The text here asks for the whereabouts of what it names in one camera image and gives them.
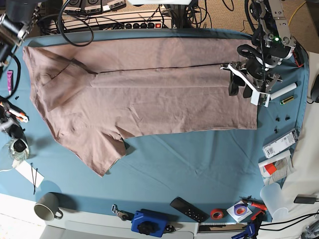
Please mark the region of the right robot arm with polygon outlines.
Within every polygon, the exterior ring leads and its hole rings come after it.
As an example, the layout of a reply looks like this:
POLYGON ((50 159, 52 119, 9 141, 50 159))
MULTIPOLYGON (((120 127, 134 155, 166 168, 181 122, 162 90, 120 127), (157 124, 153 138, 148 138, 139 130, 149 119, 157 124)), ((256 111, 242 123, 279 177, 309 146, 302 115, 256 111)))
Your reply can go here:
POLYGON ((0 98, 0 130, 13 139, 25 140, 20 123, 28 122, 24 111, 9 102, 17 91, 21 76, 21 63, 15 54, 39 19, 40 6, 40 0, 6 0, 4 13, 0 16, 0 72, 9 66, 10 60, 17 65, 15 81, 14 73, 7 71, 8 96, 0 98))

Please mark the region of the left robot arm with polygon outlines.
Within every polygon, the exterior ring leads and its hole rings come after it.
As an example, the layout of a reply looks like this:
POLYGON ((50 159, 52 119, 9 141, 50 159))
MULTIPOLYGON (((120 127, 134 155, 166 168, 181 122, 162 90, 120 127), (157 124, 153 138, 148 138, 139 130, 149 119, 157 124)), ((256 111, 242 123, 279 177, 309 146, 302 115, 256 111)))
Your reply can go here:
POLYGON ((244 87, 244 97, 265 98, 281 76, 273 70, 289 59, 297 47, 279 0, 246 0, 245 15, 252 29, 251 44, 237 47, 243 61, 222 64, 230 71, 228 93, 235 96, 244 87))

